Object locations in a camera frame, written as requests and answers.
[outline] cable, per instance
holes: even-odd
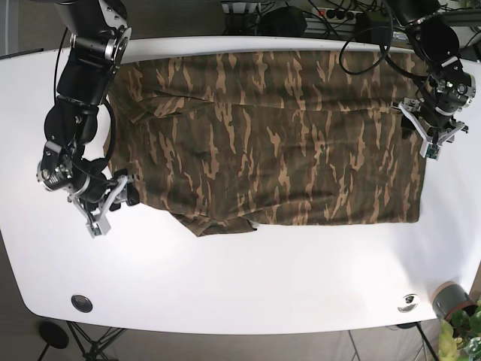
[[[439,359],[437,358],[436,353],[435,353],[434,350],[433,350],[433,347],[432,347],[431,344],[429,343],[428,338],[427,338],[426,335],[424,334],[424,331],[422,331],[421,324],[420,324],[419,322],[416,322],[415,324],[416,324],[416,327],[418,328],[419,333],[421,334],[422,339],[423,339],[424,342],[426,343],[426,346],[428,346],[429,352],[431,352],[431,355],[433,356],[433,360],[434,360],[434,361],[439,361]]]
[[[388,15],[389,15],[389,26],[372,26],[370,28],[367,28],[367,29],[364,29],[363,31],[361,32],[358,32],[358,33],[355,33],[353,34],[347,41],[346,43],[344,44],[343,48],[341,49],[340,53],[339,53],[339,66],[343,69],[344,72],[346,72],[347,74],[349,75],[361,75],[361,74],[364,74],[364,73],[367,73],[368,71],[371,71],[372,69],[376,68],[382,61],[384,61],[386,59],[386,57],[389,55],[389,50],[391,50],[391,44],[392,44],[392,36],[394,34],[394,19],[392,17],[392,12],[391,12],[391,9],[389,8],[389,6],[386,5],[386,10],[388,12]],[[383,46],[380,45],[381,47],[381,57],[379,58],[379,60],[377,60],[373,65],[371,65],[369,68],[365,69],[365,70],[362,70],[362,71],[349,71],[347,70],[344,65],[343,65],[343,55],[344,55],[344,52],[346,51],[346,48],[347,48],[347,45],[349,45],[349,43],[354,40],[354,38],[356,36],[359,36],[361,34],[364,34],[370,30],[375,30],[375,29],[389,29],[391,30],[390,32],[390,37],[389,37],[389,43],[386,47],[386,49],[383,49]]]
[[[116,122],[115,122],[115,114],[113,113],[112,105],[110,105],[107,99],[104,99],[104,105],[107,108],[108,114],[110,115],[110,143],[108,145],[108,149],[105,154],[105,166],[107,166],[108,163],[110,162],[110,159],[112,158],[113,149],[115,148]]]
[[[471,44],[471,42],[476,38],[476,36],[478,36],[479,34],[481,34],[481,30],[479,30],[476,34],[473,35],[473,37],[471,39],[469,39],[469,41],[466,43],[466,45],[463,47],[463,49],[466,49],[467,47],[469,47],[469,44]]]
[[[404,77],[407,77],[409,79],[412,79],[412,80],[419,80],[419,81],[425,81],[426,79],[428,79],[427,76],[423,76],[423,75],[416,75],[416,74],[413,74],[413,73],[410,73],[408,72],[407,70],[404,70],[403,68],[401,68],[400,66],[398,66],[398,64],[396,64],[395,62],[392,61],[391,57],[389,55],[386,55],[386,62],[391,66],[391,68],[393,68],[394,70],[396,70],[396,72],[398,72],[399,74],[403,75]]]
[[[57,71],[59,70],[59,60],[60,60],[60,53],[62,52],[63,42],[65,41],[65,36],[67,35],[68,29],[65,28],[65,31],[62,35],[62,40],[60,41],[59,46],[59,53],[57,54],[57,61],[55,62],[55,72],[53,73],[53,102],[57,102]]]

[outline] camouflage shirt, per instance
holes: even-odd
[[[347,53],[358,71],[378,53]],[[415,97],[385,62],[352,77],[334,51],[229,53],[124,65],[110,88],[113,170],[138,174],[141,201],[197,236],[251,222],[416,222],[421,139],[401,137],[391,101]],[[414,55],[392,54],[426,74]]]

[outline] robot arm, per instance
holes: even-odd
[[[386,0],[393,14],[429,71],[426,82],[413,79],[419,88],[419,99],[406,99],[396,104],[404,115],[404,125],[417,130],[424,139],[421,154],[438,159],[444,141],[467,127],[454,119],[462,108],[468,107],[476,95],[474,77],[463,71],[458,58],[458,36],[443,21],[437,0]],[[425,131],[420,119],[429,130]]]
[[[68,201],[84,215],[94,237],[109,231],[105,216],[109,210],[117,210],[123,202],[139,203],[134,179],[126,171],[117,172],[110,180],[102,174],[115,140],[107,88],[119,68],[131,29],[118,0],[76,0],[56,4],[56,8],[72,32],[71,52],[56,88],[55,105],[45,119],[47,143],[37,178],[47,190],[70,193]],[[110,146],[105,158],[89,161],[83,153],[97,132],[98,106],[102,104],[111,118]]]

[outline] green leaf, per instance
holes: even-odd
[[[444,356],[458,356],[458,344],[452,335],[448,333],[441,333],[439,335],[439,351]]]
[[[471,316],[469,324],[475,333],[481,333],[481,312],[476,312]]]
[[[443,334],[451,336],[451,338],[452,338],[452,335],[454,334],[454,329],[452,328],[452,326],[449,322],[441,319],[441,332]]]
[[[443,355],[439,352],[440,361],[459,361],[458,355]]]
[[[469,323],[469,315],[465,310],[456,311],[452,314],[451,322],[456,328],[462,327],[464,324]]]

